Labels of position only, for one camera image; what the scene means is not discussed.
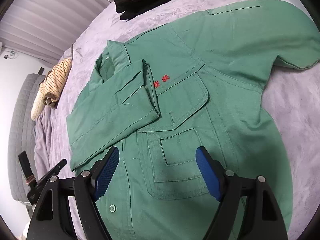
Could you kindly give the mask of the green work shirt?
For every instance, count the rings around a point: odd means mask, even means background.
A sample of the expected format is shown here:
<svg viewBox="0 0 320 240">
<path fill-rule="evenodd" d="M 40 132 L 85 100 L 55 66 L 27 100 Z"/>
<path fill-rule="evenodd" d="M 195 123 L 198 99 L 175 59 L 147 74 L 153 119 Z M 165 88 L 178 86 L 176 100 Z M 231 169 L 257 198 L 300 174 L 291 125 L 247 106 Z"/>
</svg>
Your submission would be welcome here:
<svg viewBox="0 0 320 240">
<path fill-rule="evenodd" d="M 318 61 L 317 27 L 279 0 L 199 11 L 124 43 L 108 41 L 67 132 L 76 173 L 119 149 L 97 202 L 111 237 L 204 237 L 218 202 L 196 164 L 200 146 L 239 176 L 265 176 L 289 226 L 290 163 L 261 97 L 272 67 L 303 70 Z"/>
</svg>

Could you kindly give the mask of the grey quilted headboard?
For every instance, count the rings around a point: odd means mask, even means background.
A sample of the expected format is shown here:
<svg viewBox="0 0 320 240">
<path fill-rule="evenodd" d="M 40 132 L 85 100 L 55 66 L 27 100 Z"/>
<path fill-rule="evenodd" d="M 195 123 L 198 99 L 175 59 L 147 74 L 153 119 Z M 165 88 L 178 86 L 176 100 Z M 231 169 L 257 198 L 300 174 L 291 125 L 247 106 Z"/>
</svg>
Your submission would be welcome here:
<svg viewBox="0 0 320 240">
<path fill-rule="evenodd" d="M 23 151 L 26 152 L 31 170 L 37 175 L 34 161 L 35 122 L 30 115 L 39 85 L 44 78 L 44 75 L 39 74 L 29 74 L 26 77 L 18 94 L 11 120 L 8 143 L 9 185 L 13 199 L 24 205 L 30 205 L 27 198 L 29 186 L 25 183 L 18 155 Z"/>
</svg>

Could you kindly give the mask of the striped beige folded garment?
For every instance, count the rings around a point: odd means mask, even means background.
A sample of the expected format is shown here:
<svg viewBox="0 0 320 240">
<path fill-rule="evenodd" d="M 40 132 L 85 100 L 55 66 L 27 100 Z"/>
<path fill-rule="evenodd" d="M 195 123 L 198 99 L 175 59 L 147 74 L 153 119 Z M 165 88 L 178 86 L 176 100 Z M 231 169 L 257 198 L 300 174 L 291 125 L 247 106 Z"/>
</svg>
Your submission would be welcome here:
<svg viewBox="0 0 320 240">
<path fill-rule="evenodd" d="M 72 68 L 72 58 L 61 60 L 47 74 L 44 81 L 40 83 L 38 93 L 31 109 L 31 119 L 36 121 L 45 106 L 54 108 L 60 100 L 60 96 L 67 82 L 69 72 Z"/>
</svg>

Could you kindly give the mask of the lilac plush bed blanket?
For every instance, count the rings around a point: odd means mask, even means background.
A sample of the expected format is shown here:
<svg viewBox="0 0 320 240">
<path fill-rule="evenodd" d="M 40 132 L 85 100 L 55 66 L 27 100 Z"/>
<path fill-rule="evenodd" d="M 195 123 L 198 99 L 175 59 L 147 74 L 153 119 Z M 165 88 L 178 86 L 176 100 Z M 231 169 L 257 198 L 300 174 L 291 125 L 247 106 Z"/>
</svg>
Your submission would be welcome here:
<svg viewBox="0 0 320 240">
<path fill-rule="evenodd" d="M 46 107 L 35 127 L 35 168 L 39 177 L 61 159 L 72 156 L 66 118 L 89 80 L 94 61 L 107 40 L 127 41 L 144 31 L 193 12 L 247 0 L 173 0 L 129 22 L 110 4 L 65 51 L 73 68 L 56 109 Z M 283 0 L 305 12 L 298 0 Z M 293 179 L 293 214 L 289 239 L 297 239 L 319 206 L 319 65 L 303 72 L 275 68 L 263 94 L 263 107 L 273 117 L 285 144 Z"/>
</svg>

